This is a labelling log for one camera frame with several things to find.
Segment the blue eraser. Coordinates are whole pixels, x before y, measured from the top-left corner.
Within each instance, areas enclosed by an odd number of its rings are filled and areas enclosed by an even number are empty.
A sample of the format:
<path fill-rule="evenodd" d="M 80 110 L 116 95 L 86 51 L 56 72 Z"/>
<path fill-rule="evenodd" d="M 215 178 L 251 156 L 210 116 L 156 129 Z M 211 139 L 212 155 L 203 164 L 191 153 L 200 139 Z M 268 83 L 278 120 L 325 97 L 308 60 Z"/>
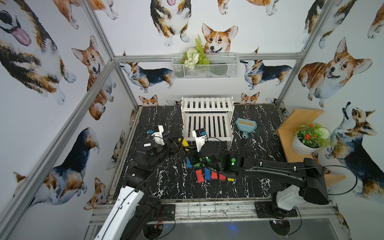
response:
<path fill-rule="evenodd" d="M 204 173 L 205 180 L 210 181 L 211 180 L 211 171 L 207 168 L 204 168 L 204 170 L 205 170 L 205 173 Z"/>
<path fill-rule="evenodd" d="M 193 167 L 193 165 L 191 164 L 191 161 L 190 161 L 190 159 L 189 158 L 187 158 L 187 162 L 186 162 L 186 168 L 187 169 L 190 169 L 190 168 L 192 168 Z"/>

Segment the red eraser bottom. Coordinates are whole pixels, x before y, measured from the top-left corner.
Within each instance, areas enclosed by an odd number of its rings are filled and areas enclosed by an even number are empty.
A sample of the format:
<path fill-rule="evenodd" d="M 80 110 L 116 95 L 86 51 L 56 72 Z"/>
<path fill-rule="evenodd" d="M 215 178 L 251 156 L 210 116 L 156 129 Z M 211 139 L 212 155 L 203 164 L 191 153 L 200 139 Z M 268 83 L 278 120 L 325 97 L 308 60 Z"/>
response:
<path fill-rule="evenodd" d="M 212 180 L 217 180 L 218 179 L 218 174 L 216 172 L 211 172 L 211 179 Z"/>
<path fill-rule="evenodd" d="M 226 180 L 226 177 L 222 174 L 219 174 L 219 180 L 220 181 Z"/>
<path fill-rule="evenodd" d="M 203 183 L 205 181 L 205 178 L 203 176 L 202 170 L 196 170 L 195 173 L 197 176 L 198 183 Z"/>

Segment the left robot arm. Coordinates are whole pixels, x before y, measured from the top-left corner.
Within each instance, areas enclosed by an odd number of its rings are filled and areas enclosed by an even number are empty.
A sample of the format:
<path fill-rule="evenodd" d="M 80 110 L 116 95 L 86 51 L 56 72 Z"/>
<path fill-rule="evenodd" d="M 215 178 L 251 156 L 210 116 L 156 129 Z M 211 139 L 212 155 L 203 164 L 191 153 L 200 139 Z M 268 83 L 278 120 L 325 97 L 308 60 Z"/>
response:
<path fill-rule="evenodd" d="M 148 183 L 166 159 L 179 152 L 183 140 L 152 136 L 138 144 L 118 198 L 96 240 L 134 240 L 149 222 L 165 216 L 161 200 L 148 193 Z"/>

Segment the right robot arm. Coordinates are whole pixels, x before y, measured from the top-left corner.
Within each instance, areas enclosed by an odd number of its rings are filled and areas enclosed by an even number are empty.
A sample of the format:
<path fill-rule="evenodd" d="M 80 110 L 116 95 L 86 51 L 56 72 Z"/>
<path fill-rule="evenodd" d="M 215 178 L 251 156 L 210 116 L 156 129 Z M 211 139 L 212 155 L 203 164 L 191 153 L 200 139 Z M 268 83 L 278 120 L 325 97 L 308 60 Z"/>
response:
<path fill-rule="evenodd" d="M 188 157 L 193 165 L 202 164 L 229 179 L 258 177 L 289 184 L 288 188 L 273 195 L 275 207 L 282 211 L 290 211 L 305 202 L 315 205 L 329 203 L 325 176 L 313 159 L 305 158 L 294 163 L 263 161 L 227 153 L 212 142 L 190 150 Z"/>

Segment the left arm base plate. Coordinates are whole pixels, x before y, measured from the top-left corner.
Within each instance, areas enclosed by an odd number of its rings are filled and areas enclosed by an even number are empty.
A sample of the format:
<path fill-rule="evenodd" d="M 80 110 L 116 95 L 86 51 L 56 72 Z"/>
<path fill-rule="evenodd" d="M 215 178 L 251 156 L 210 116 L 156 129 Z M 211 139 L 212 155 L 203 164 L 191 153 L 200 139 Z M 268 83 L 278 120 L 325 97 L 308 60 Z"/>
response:
<path fill-rule="evenodd" d="M 174 221 L 176 213 L 175 204 L 161 204 L 154 208 L 152 222 Z"/>

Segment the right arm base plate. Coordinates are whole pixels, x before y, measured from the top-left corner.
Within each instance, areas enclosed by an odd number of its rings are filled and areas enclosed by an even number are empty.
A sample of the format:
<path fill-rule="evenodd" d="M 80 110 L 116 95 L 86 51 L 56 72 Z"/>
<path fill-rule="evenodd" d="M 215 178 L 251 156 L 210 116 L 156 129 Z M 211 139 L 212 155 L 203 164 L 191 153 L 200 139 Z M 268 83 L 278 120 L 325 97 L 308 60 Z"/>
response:
<path fill-rule="evenodd" d="M 281 210 L 273 205 L 272 202 L 255 202 L 255 210 L 259 219 L 274 218 L 283 220 L 286 218 L 297 217 L 298 212 L 293 208 L 290 211 Z"/>

